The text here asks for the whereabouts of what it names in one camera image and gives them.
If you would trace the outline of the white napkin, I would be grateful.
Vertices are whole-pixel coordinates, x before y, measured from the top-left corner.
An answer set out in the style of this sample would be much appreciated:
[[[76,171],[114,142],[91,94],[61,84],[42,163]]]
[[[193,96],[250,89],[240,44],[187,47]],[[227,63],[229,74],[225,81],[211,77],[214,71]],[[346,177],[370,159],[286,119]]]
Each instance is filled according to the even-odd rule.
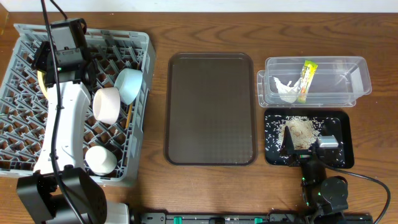
[[[287,103],[294,103],[298,98],[300,83],[302,79],[299,78],[293,86],[290,86],[290,84],[292,83],[291,81],[289,81],[288,84],[285,85],[277,77],[274,77],[274,81],[281,100]]]

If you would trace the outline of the wooden chopstick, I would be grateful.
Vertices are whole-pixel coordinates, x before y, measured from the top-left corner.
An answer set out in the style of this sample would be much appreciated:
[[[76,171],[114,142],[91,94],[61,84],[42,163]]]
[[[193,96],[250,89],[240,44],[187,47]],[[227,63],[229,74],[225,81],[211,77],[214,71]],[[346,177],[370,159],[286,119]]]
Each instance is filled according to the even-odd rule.
[[[128,129],[128,127],[129,127],[129,123],[130,123],[130,119],[131,119],[131,115],[132,115],[132,108],[133,108],[133,103],[131,103],[128,108],[125,129]]]

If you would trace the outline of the green orange snack wrapper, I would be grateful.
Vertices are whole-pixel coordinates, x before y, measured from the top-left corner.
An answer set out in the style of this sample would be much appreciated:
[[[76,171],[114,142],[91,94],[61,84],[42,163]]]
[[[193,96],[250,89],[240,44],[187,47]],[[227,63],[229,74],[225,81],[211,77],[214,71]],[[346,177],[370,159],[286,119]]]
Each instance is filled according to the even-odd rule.
[[[299,103],[305,103],[307,99],[307,93],[312,83],[315,72],[318,65],[315,62],[306,60],[301,72],[300,89],[298,91],[297,101]]]

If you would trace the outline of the pink bowl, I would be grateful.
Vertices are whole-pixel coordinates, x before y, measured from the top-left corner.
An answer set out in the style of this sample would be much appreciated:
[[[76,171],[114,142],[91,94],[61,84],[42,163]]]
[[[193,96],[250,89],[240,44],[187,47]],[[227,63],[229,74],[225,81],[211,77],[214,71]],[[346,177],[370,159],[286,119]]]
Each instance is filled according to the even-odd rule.
[[[97,121],[114,124],[119,116],[121,99],[115,87],[100,88],[93,99],[93,114]]]

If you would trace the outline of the white paper cup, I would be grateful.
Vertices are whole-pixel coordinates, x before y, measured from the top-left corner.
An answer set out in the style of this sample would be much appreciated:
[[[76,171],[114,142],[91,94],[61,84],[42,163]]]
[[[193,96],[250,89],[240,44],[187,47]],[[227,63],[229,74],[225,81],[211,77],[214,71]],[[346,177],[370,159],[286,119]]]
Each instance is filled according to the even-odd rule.
[[[85,154],[85,161],[91,171],[100,176],[112,173],[118,163],[116,156],[103,146],[89,148]]]

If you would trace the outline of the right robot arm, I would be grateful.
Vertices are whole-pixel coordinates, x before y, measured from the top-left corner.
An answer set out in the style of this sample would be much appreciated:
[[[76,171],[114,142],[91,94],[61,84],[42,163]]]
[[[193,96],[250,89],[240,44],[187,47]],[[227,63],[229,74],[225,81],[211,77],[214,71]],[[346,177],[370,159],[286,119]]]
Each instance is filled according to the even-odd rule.
[[[320,136],[310,149],[296,149],[288,126],[280,154],[288,158],[289,166],[302,171],[302,195],[309,211],[303,216],[305,223],[346,223],[343,212],[348,209],[348,182],[342,176],[328,177],[325,152],[336,149],[334,136]]]

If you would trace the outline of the light blue bowl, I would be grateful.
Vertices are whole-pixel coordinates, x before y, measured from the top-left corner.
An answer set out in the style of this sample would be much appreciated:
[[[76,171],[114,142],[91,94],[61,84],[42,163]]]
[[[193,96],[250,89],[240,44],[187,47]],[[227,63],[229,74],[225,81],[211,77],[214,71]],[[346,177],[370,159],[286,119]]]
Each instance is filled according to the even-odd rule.
[[[125,105],[130,105],[136,99],[141,88],[142,76],[142,71],[131,68],[125,68],[119,73],[114,87],[119,90],[121,101]]]

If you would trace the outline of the yellow plate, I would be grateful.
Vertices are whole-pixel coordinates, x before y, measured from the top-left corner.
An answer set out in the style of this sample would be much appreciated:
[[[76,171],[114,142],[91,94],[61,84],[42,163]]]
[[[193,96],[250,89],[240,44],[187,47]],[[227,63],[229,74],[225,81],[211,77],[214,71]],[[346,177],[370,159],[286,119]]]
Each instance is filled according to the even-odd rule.
[[[48,98],[48,92],[47,92],[47,87],[45,86],[45,73],[41,71],[37,71],[37,79],[39,83],[39,87],[41,92],[43,93],[44,97],[47,99]]]

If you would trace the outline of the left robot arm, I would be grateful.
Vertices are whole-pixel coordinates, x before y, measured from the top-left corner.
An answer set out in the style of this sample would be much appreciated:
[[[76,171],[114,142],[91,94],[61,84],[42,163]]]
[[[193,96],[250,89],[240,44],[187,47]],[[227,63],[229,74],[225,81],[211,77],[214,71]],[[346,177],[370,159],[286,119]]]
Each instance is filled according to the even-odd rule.
[[[96,85],[84,19],[46,24],[49,39],[34,55],[32,69],[44,73],[48,116],[34,172],[17,181],[17,194],[35,223],[129,223],[125,203],[106,200],[87,174],[83,132]]]

